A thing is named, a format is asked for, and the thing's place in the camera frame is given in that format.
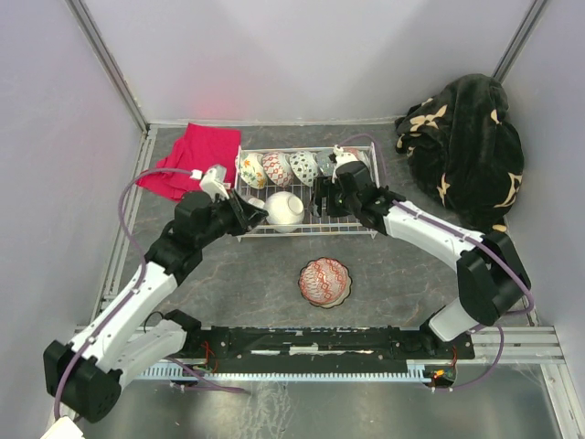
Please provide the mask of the grey hexagon pattern bowl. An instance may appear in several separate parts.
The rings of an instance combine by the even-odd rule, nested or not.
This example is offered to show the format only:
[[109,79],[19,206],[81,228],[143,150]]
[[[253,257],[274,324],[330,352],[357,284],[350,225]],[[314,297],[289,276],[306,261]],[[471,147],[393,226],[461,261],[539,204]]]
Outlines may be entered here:
[[316,163],[321,174],[325,177],[331,177],[335,171],[335,154],[329,151],[320,151],[315,156]]

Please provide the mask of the red rimmed bowl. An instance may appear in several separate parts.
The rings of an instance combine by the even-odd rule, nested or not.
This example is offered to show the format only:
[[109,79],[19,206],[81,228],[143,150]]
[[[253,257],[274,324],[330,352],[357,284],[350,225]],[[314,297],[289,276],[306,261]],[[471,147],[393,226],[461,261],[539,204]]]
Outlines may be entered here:
[[319,167],[315,160],[315,153],[307,150],[290,155],[290,165],[294,175],[307,187],[312,187],[319,175]]

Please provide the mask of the white wire dish rack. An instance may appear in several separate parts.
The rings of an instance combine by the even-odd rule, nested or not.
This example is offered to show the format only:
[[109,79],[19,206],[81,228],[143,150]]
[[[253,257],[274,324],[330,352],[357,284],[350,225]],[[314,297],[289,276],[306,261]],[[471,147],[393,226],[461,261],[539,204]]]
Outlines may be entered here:
[[[380,174],[381,165],[378,163],[378,144],[375,142],[370,142],[369,145],[350,145],[350,146],[343,146],[344,148],[355,150],[358,152],[357,154],[361,159],[363,159],[364,163],[366,163],[371,179],[379,184],[380,183],[380,175],[384,174],[382,172]],[[241,147],[239,148],[238,156],[236,158],[236,166],[239,166],[240,159],[245,158],[245,156],[249,154],[255,155],[265,155],[270,153],[276,152],[284,152],[287,155],[292,155],[293,153],[298,152],[310,152],[313,153],[315,156],[324,157],[324,153],[332,153],[333,147],[325,147],[325,146],[303,146],[303,147],[296,147],[296,148],[284,148],[284,149],[255,149],[255,150],[245,150]],[[242,239],[248,238],[280,238],[286,236],[292,237],[307,237],[307,236],[326,236],[326,235],[369,235],[374,239],[377,232],[375,230],[371,230],[362,226],[361,223],[352,215],[341,215],[338,208],[334,208],[333,201],[330,202],[327,194],[328,189],[324,188],[322,193],[324,196],[321,198],[321,210],[319,210],[314,205],[314,189],[313,187],[308,187],[298,177],[294,177],[293,182],[288,187],[278,187],[274,182],[272,182],[269,178],[267,183],[263,188],[255,188],[250,186],[246,180],[240,174],[239,169],[237,168],[237,179],[235,182],[234,188],[238,191],[238,193],[245,197],[253,197],[257,198],[262,201],[266,201],[266,199],[281,191],[288,191],[293,193],[296,197],[300,198],[303,206],[304,206],[304,216],[301,223],[299,223],[295,230],[290,229],[289,231],[280,232],[277,230],[276,226],[270,224],[266,219],[257,226],[251,232],[246,233],[243,236],[239,236],[238,240],[241,241]],[[330,209],[334,212],[334,216],[330,215]]]

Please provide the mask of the floral orange green bowl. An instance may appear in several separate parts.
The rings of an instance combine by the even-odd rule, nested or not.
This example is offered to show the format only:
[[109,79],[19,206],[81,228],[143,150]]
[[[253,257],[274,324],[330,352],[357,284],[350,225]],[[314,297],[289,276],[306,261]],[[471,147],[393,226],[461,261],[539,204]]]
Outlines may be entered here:
[[262,165],[262,154],[252,151],[240,151],[236,160],[236,168],[240,178],[255,189],[264,189],[268,182],[267,174]]

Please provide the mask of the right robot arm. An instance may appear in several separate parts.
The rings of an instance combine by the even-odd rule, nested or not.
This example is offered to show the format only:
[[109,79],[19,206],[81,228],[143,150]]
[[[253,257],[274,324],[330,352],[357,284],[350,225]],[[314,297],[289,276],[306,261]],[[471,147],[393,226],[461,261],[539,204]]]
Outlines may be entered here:
[[436,312],[420,333],[420,349],[439,358],[461,334],[491,327],[502,316],[534,307],[531,283],[510,237],[494,230],[467,230],[418,208],[387,187],[378,186],[367,166],[350,161],[314,182],[312,213],[353,216],[369,230],[410,243],[444,262],[457,276],[458,296]]

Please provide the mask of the blue triangle pattern bowl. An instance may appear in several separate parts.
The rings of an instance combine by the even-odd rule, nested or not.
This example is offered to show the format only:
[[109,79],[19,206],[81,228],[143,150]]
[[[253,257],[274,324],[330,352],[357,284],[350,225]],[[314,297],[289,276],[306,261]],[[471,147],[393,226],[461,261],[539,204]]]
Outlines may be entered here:
[[288,187],[293,182],[293,170],[284,152],[264,154],[261,163],[266,175],[276,186]]

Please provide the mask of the purple striped bowl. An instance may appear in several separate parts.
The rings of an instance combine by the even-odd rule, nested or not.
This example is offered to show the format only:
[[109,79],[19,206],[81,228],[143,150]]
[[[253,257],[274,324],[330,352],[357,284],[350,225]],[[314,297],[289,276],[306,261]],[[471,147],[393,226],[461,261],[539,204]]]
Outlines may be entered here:
[[255,197],[248,198],[247,202],[258,209],[264,209],[265,207],[265,202]]

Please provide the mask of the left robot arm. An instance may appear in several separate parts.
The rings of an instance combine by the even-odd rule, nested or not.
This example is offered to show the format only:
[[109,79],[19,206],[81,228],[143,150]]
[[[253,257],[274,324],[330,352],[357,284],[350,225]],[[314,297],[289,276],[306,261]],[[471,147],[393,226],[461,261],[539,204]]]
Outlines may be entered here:
[[178,352],[191,357],[201,333],[164,320],[151,337],[133,331],[202,261],[202,251],[228,234],[241,236],[268,217],[261,201],[230,191],[227,198],[189,192],[175,217],[153,242],[129,283],[92,323],[70,342],[52,341],[43,353],[47,392],[82,419],[96,423],[114,407],[122,388],[158,360]]

